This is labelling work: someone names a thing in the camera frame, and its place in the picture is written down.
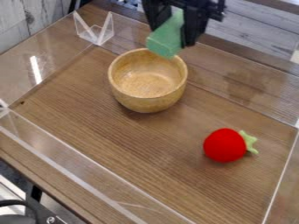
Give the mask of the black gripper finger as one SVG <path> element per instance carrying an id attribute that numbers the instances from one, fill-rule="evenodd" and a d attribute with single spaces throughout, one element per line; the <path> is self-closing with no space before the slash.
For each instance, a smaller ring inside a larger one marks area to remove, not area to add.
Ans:
<path id="1" fill-rule="evenodd" d="M 187 4 L 183 9 L 182 47 L 194 46 L 199 36 L 206 32 L 210 20 L 210 5 Z"/>
<path id="2" fill-rule="evenodd" d="M 144 14 L 151 30 L 155 31 L 172 15 L 168 0 L 142 0 Z"/>

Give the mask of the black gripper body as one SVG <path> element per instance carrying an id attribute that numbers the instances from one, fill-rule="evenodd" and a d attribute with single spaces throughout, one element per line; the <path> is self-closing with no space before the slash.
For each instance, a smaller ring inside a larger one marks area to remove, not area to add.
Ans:
<path id="1" fill-rule="evenodd" d="M 172 15 L 172 7 L 187 11 L 195 9 L 196 13 L 222 21 L 224 18 L 226 0 L 142 0 L 144 14 L 148 20 L 166 20 Z"/>

